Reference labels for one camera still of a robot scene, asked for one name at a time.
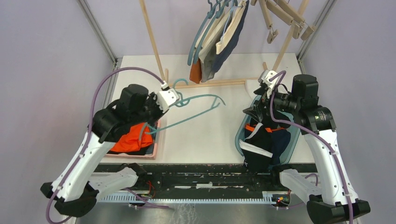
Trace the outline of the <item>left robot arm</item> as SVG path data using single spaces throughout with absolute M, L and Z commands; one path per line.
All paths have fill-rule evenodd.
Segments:
M 82 217 L 102 198 L 125 188 L 143 189 L 145 170 L 130 164 L 120 171 L 93 181 L 92 173 L 102 158 L 119 148 L 131 128 L 156 123 L 180 99 L 175 89 L 163 84 L 159 92 L 130 84 L 120 97 L 91 115 L 83 142 L 62 174 L 41 186 L 49 207 L 69 217 Z

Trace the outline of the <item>brown orange underwear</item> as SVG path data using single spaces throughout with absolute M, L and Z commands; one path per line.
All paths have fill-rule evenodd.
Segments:
M 198 59 L 196 63 L 193 63 L 191 65 L 189 79 L 190 79 L 190 81 L 192 81 L 196 84 L 200 84 L 201 79 L 202 79 L 202 69 L 201 69 L 200 59 Z

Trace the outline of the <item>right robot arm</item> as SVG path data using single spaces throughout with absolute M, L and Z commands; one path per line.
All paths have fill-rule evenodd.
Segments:
M 318 103 L 318 81 L 312 75 L 295 75 L 291 90 L 281 93 L 279 87 L 285 74 L 264 71 L 254 91 L 257 100 L 244 110 L 250 117 L 245 138 L 239 141 L 245 164 L 256 173 L 277 165 L 291 143 L 290 128 L 299 130 L 311 151 L 321 185 L 313 185 L 294 168 L 280 168 L 270 177 L 271 187 L 294 192 L 315 224 L 353 223 L 371 208 L 368 201 L 359 198 L 349 180 L 333 114 Z

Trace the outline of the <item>black white-band underwear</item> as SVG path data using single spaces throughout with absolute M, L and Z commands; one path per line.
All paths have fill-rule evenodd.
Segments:
M 244 165 L 252 173 L 267 171 L 273 157 L 272 138 L 262 123 L 245 124 L 245 138 L 239 140 Z

